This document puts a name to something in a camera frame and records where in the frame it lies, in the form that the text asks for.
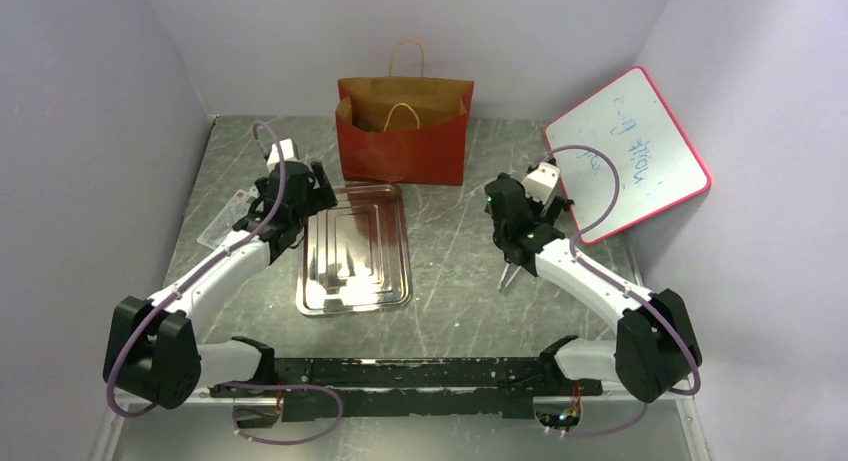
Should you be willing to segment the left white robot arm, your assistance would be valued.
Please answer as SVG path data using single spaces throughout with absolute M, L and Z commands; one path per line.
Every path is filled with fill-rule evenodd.
M 116 390 L 174 409 L 198 388 L 237 384 L 261 397 L 277 385 L 273 348 L 242 336 L 202 345 L 196 331 L 296 245 L 309 217 L 335 207 L 337 199 L 320 161 L 277 162 L 256 188 L 248 214 L 200 265 L 146 298 L 128 296 L 115 307 L 103 367 L 112 407 Z

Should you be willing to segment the red paper bag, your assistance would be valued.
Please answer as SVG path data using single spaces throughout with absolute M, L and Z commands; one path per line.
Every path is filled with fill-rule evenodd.
M 460 186 L 474 83 L 469 80 L 393 73 L 406 43 L 393 48 L 388 74 L 337 81 L 337 145 L 347 181 Z

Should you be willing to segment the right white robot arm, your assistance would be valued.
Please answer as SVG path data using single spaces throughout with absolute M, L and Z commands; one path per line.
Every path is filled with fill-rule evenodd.
M 567 336 L 547 348 L 539 372 L 542 387 L 562 395 L 577 380 L 621 384 L 639 401 L 651 403 L 680 383 L 700 386 L 703 358 L 682 297 L 671 289 L 651 291 L 624 278 L 580 251 L 553 224 L 565 200 L 549 207 L 528 195 L 519 180 L 501 173 L 487 183 L 485 211 L 492 239 L 509 271 L 523 270 L 569 293 L 599 316 L 613 339 Z

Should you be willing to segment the silver metal tray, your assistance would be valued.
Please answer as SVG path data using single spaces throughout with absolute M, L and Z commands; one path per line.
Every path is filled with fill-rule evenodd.
M 304 316 L 386 311 L 412 297 L 403 193 L 396 184 L 335 190 L 309 219 L 295 305 Z

